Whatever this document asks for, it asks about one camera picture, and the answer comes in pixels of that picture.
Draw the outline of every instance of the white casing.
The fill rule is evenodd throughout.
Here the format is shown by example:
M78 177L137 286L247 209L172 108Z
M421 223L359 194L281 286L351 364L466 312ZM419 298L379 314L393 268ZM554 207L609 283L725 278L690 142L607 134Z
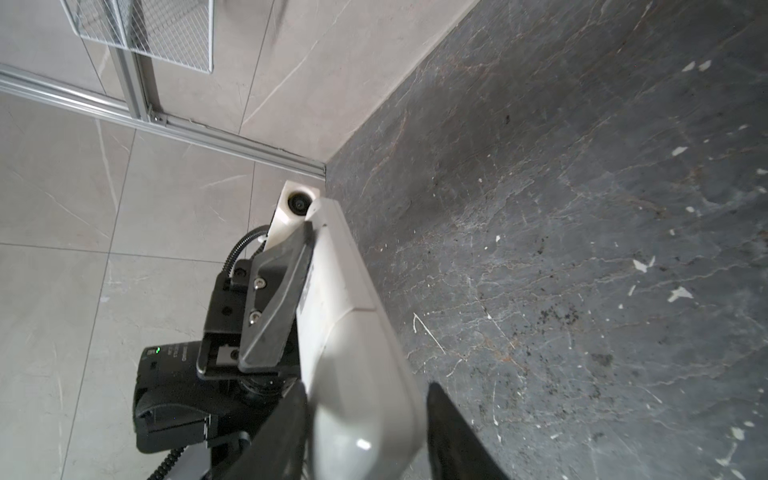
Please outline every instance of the white casing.
M288 207L288 197L297 192L306 194L312 201L320 198L320 190L317 188L288 180L286 184L283 185L283 191L280 192L280 198L275 206L275 214L272 217L270 233L266 238L264 250L269 250L274 245L277 245L288 238L296 227L304 223L305 217L296 215L294 212L290 211L290 208Z
M290 193L283 190L281 204ZM306 220L316 240L296 321L310 477L399 478L425 441L424 399L341 206L318 198Z

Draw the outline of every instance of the wire basket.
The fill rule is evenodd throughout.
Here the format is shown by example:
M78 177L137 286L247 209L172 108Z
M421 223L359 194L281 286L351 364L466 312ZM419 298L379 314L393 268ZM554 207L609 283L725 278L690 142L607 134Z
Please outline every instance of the wire basket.
M211 73L214 0L61 0L77 35Z

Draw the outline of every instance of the dark gray marble surface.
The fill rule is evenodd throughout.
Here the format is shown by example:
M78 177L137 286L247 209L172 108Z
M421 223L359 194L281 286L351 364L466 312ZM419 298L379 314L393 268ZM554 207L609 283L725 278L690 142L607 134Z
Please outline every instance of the dark gray marble surface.
M511 478L768 478L767 55L762 0L481 0L330 162Z

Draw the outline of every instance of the black hole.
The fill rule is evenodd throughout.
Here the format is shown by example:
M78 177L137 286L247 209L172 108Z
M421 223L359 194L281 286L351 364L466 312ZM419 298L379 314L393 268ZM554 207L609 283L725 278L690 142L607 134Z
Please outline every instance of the black hole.
M306 212L310 209L311 204L312 199L301 192L295 193L288 197L288 208L290 208L290 211L294 212L296 215L300 215L301 217L306 215Z

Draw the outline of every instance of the metal rail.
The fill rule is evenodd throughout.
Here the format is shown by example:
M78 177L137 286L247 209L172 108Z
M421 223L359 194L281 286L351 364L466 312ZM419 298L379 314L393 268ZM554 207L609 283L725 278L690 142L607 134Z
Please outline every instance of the metal rail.
M225 154L236 155L284 170L309 175L324 180L325 164L300 157L299 155L248 140L216 128L196 124L173 115L152 112L147 103L141 82L141 73L132 71L137 68L136 61L121 62L123 68L117 68L124 86L126 98L130 98L131 107L124 101L109 98L91 91L72 87L41 77L27 71L0 64L0 91L40 101L42 103L65 108L79 114L90 115L116 124L136 128L151 134L186 141L201 147L210 148ZM147 109L147 118L143 119L141 106Z

